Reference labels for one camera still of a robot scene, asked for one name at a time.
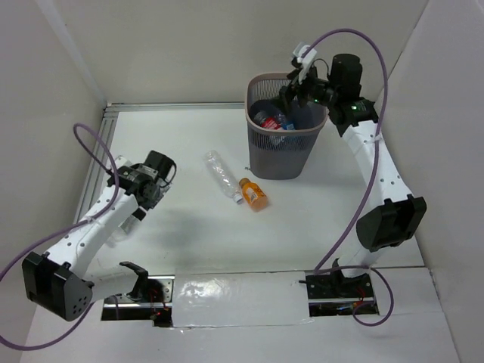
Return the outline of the red label bottle red cap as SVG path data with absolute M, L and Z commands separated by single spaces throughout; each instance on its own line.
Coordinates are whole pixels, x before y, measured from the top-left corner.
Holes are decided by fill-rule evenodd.
M 251 116 L 252 121 L 259 127 L 269 130 L 281 129 L 281 124 L 269 113 L 259 110 Z

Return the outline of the blue label bottle white cap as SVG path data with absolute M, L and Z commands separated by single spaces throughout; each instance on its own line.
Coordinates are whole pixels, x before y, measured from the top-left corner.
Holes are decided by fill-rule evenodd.
M 270 135 L 268 147 L 271 150 L 291 150 L 293 147 L 293 136 Z

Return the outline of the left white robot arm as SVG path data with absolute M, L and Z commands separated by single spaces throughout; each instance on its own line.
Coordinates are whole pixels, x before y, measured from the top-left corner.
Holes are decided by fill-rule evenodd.
M 107 185 L 82 218 L 43 254 L 29 253 L 22 262 L 27 298 L 65 321 L 79 318 L 90 304 L 118 293 L 133 302 L 149 293 L 148 271 L 122 261 L 97 274 L 88 267 L 99 249 L 126 222 L 140 222 L 170 189 L 177 166 L 152 150 L 142 163 L 120 157 Z

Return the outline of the clear bottle under left arm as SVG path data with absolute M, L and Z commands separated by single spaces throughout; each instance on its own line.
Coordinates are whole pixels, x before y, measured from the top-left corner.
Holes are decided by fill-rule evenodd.
M 109 248 L 114 248 L 118 243 L 126 240 L 137 229 L 141 222 L 134 216 L 129 216 L 122 222 L 109 236 L 106 245 Z

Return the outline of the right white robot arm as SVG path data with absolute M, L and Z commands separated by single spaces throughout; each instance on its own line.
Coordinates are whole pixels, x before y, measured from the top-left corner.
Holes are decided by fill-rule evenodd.
M 374 102 L 360 95 L 359 57 L 334 56 L 326 80 L 318 77 L 315 60 L 315 51 L 293 57 L 294 69 L 287 75 L 290 83 L 280 90 L 279 97 L 286 111 L 292 109 L 293 100 L 301 106 L 312 102 L 326 107 L 365 181 L 363 199 L 335 244 L 339 247 L 349 240 L 350 248 L 331 265 L 331 290 L 338 296 L 348 296 L 356 281 L 387 250 L 413 238 L 427 203 L 403 182 L 381 132 L 383 117 L 376 112 Z

